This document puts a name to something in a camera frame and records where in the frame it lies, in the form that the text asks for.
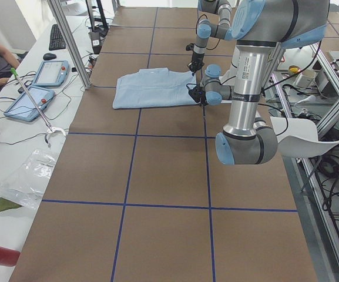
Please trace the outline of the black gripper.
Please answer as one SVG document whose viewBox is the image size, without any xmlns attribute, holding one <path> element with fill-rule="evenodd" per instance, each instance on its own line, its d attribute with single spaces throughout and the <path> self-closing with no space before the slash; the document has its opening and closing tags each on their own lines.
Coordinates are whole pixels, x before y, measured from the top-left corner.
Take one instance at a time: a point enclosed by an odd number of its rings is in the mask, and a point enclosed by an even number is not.
<svg viewBox="0 0 339 282">
<path fill-rule="evenodd" d="M 197 71 L 201 70 L 201 68 L 204 65 L 203 59 L 204 59 L 204 53 L 193 52 L 192 53 L 192 59 L 189 62 L 189 64 L 187 65 L 189 70 L 191 72 L 197 72 Z"/>
<path fill-rule="evenodd" d="M 207 98 L 206 98 L 206 93 L 204 91 L 198 91 L 199 94 L 199 102 L 201 106 L 206 106 L 208 105 Z"/>
</svg>

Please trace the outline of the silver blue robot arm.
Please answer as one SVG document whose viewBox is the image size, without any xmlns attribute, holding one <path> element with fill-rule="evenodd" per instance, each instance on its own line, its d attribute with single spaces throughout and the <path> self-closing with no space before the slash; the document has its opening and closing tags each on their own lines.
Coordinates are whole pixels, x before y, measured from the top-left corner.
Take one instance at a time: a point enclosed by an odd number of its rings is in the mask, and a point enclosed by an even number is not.
<svg viewBox="0 0 339 282">
<path fill-rule="evenodd" d="M 241 1 L 232 11 L 228 1 L 199 1 L 198 9 L 219 16 L 219 23 L 202 20 L 197 27 L 189 69 L 204 68 L 203 101 L 217 105 L 231 101 L 229 121 L 216 135 L 216 153 L 226 165 L 256 165 L 271 160 L 278 141 L 274 130 L 260 117 L 261 90 L 271 72 L 276 46 L 300 48 L 323 39 L 328 1 Z M 220 82 L 218 65 L 204 66 L 209 38 L 236 41 L 239 52 L 234 85 Z"/>
<path fill-rule="evenodd" d="M 226 41 L 232 40 L 231 35 L 231 10 L 229 1 L 198 1 L 198 10 L 219 16 L 219 23 L 211 23 L 208 19 L 202 19 L 197 23 L 195 43 L 190 43 L 186 49 L 192 51 L 188 68 L 195 74 L 204 65 L 203 59 L 206 53 L 209 38 L 217 38 Z"/>
</svg>

